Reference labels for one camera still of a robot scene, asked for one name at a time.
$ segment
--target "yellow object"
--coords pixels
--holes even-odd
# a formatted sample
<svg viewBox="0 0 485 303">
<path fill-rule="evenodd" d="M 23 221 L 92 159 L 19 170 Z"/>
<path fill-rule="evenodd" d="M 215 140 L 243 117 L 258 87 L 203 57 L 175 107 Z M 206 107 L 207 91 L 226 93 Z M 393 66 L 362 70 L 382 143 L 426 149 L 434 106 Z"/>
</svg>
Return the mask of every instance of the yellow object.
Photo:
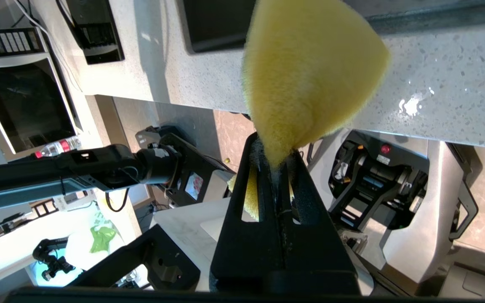
<svg viewBox="0 0 485 303">
<path fill-rule="evenodd" d="M 235 180 L 237 175 L 234 175 L 227 182 L 227 188 L 233 192 L 235 187 Z M 254 220 L 259 221 L 259 205 L 258 205 L 258 171 L 254 165 L 250 167 L 250 174 L 248 174 L 248 184 L 246 185 L 246 195 L 244 197 L 244 210 Z"/>
<path fill-rule="evenodd" d="M 245 96 L 272 167 L 353 117 L 389 62 L 379 36 L 340 0 L 258 1 L 245 48 Z"/>
</svg>

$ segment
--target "quartz countertop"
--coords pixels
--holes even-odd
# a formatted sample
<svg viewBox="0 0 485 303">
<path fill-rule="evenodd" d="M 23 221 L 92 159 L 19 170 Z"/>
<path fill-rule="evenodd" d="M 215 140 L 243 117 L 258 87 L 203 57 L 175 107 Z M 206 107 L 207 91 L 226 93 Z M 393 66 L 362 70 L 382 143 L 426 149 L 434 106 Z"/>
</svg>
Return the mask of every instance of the quartz countertop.
<svg viewBox="0 0 485 303">
<path fill-rule="evenodd" d="M 246 111 L 243 50 L 191 53 L 180 2 L 110 0 L 125 60 L 98 65 L 86 64 L 55 2 L 33 2 L 83 94 Z M 485 146 L 485 25 L 383 40 L 383 85 L 346 126 Z"/>
</svg>

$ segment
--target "screen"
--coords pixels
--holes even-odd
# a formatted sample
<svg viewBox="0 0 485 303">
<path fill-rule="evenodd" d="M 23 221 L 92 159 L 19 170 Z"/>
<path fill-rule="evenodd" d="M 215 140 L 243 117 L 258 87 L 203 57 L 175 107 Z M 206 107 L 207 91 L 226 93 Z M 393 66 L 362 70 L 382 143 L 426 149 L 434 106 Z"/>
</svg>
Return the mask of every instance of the screen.
<svg viewBox="0 0 485 303">
<path fill-rule="evenodd" d="M 47 59 L 0 68 L 0 123 L 16 153 L 75 135 Z"/>
<path fill-rule="evenodd" d="M 192 172 L 188 177 L 187 186 L 185 187 L 184 191 L 187 192 L 194 200 L 197 201 L 198 196 L 200 195 L 200 190 L 202 190 L 203 185 L 203 178 L 200 175 Z"/>
</svg>

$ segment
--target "red button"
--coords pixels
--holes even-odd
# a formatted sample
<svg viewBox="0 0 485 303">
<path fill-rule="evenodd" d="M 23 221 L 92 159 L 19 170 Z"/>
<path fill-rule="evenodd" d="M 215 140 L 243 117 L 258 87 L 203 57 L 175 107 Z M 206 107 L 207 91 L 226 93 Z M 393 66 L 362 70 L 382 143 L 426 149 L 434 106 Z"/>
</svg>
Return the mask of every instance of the red button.
<svg viewBox="0 0 485 303">
<path fill-rule="evenodd" d="M 390 152 L 390 145 L 388 144 L 383 144 L 381 146 L 381 153 L 383 154 L 388 154 Z"/>
</svg>

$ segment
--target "water bottle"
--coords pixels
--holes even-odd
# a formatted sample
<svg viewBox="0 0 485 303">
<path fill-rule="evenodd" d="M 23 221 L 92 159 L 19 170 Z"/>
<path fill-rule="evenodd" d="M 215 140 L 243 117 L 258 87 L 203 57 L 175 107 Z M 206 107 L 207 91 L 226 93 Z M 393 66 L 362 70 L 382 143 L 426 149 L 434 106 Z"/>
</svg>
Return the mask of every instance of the water bottle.
<svg viewBox="0 0 485 303">
<path fill-rule="evenodd" d="M 65 140 L 46 144 L 43 149 L 35 152 L 35 156 L 37 158 L 55 157 L 56 155 L 78 149 L 80 146 L 80 138 L 78 138 L 78 136 L 73 136 Z"/>
</svg>

